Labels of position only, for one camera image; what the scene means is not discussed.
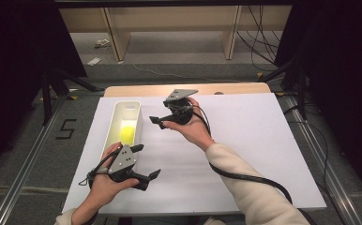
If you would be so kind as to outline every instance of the hand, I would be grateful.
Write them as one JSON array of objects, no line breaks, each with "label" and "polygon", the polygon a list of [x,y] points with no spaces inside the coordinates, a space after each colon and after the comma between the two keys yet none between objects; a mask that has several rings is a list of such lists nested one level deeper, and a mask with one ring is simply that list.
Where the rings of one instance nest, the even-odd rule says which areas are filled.
[{"label": "hand", "polygon": [[[199,102],[192,97],[187,97],[187,100],[192,104],[193,111],[200,116],[202,112],[199,109]],[[179,125],[172,121],[164,121],[163,126],[169,129],[180,132],[190,142],[196,144],[202,150],[206,150],[211,144],[215,143],[204,125],[204,122],[196,115],[193,115],[190,121],[185,125]]]},{"label": "hand", "polygon": [[[121,143],[112,144],[102,154],[101,160],[107,157],[111,152],[121,147]],[[109,158],[102,164],[102,167],[108,167],[111,159]],[[94,179],[90,193],[84,202],[73,212],[72,224],[84,224],[105,204],[110,203],[120,191],[138,185],[137,179],[128,179],[120,183],[114,182],[107,174],[97,174]]]}]

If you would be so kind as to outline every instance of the black stand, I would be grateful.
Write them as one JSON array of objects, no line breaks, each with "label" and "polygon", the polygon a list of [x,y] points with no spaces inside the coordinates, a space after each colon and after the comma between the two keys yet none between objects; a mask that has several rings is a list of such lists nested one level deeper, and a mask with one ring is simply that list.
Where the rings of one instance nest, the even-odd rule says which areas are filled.
[{"label": "black stand", "polygon": [[44,122],[43,125],[46,125],[47,122],[52,117],[52,103],[50,96],[50,87],[53,88],[54,92],[58,96],[65,96],[68,94],[68,88],[64,83],[64,79],[68,79],[78,85],[86,88],[89,91],[97,92],[103,91],[102,88],[96,88],[94,85],[91,85],[88,82],[84,82],[80,80],[78,77],[69,74],[64,71],[62,68],[53,67],[50,58],[45,58],[44,54],[41,52],[38,47],[38,41],[33,37],[32,31],[26,27],[20,18],[17,12],[17,5],[12,6],[10,3],[5,4],[8,8],[8,11],[11,14],[12,19],[14,20],[14,24],[18,27],[19,35],[25,40],[26,43],[29,44],[33,48],[33,51],[36,53],[36,57],[38,61],[43,67],[43,74],[41,76],[41,90],[43,95],[44,102]]},{"label": "black stand", "polygon": [[286,73],[281,84],[283,90],[291,90],[293,89],[294,85],[298,83],[298,102],[294,108],[298,109],[304,120],[307,120],[304,107],[305,91],[307,88],[305,67],[307,66],[307,61],[309,58],[309,47],[314,42],[314,39],[317,38],[315,35],[319,33],[321,27],[323,27],[323,25],[325,25],[325,23],[328,21],[328,15],[330,15],[332,8],[334,8],[337,3],[338,1],[325,0],[323,6],[316,13],[315,18],[312,20],[311,26],[308,27],[307,32],[301,40],[294,57],[283,66],[279,67],[277,70],[273,71],[267,76],[262,77],[258,81],[260,83],[266,83],[278,77],[280,74]]}]

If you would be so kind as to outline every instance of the person's left hand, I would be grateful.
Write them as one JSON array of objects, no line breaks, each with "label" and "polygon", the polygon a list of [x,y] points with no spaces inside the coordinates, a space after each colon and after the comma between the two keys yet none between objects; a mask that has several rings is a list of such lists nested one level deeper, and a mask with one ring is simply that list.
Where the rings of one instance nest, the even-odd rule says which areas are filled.
[{"label": "person's left hand", "polygon": [[[112,144],[102,154],[101,160],[111,152],[122,146],[120,142]],[[108,167],[111,159],[108,158],[102,167]],[[138,185],[139,181],[130,178],[120,183],[114,182],[107,174],[97,174],[93,186],[84,202],[73,212],[72,224],[83,224],[87,222],[102,206],[110,203],[113,198],[122,190]]]}]

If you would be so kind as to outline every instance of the person's right hand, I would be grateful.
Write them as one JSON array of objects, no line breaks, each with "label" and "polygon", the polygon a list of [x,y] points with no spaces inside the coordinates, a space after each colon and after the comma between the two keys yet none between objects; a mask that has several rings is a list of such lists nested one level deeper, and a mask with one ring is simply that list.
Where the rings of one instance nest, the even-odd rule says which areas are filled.
[{"label": "person's right hand", "polygon": [[[195,113],[202,116],[199,103],[192,97],[187,100],[194,106],[192,109]],[[204,122],[196,115],[193,115],[190,121],[185,125],[179,125],[172,121],[163,121],[163,126],[180,132],[190,142],[196,144],[202,150],[206,150],[211,144],[215,143],[204,125]]]}]

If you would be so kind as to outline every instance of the yellow object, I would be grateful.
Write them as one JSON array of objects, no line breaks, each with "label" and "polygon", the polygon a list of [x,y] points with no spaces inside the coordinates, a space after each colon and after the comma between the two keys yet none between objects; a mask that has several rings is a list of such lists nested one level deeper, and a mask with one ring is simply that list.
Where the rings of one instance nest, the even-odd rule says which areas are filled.
[{"label": "yellow object", "polygon": [[123,127],[122,130],[120,130],[120,142],[122,142],[122,144],[128,144],[132,146],[134,142],[134,132],[134,127]]}]

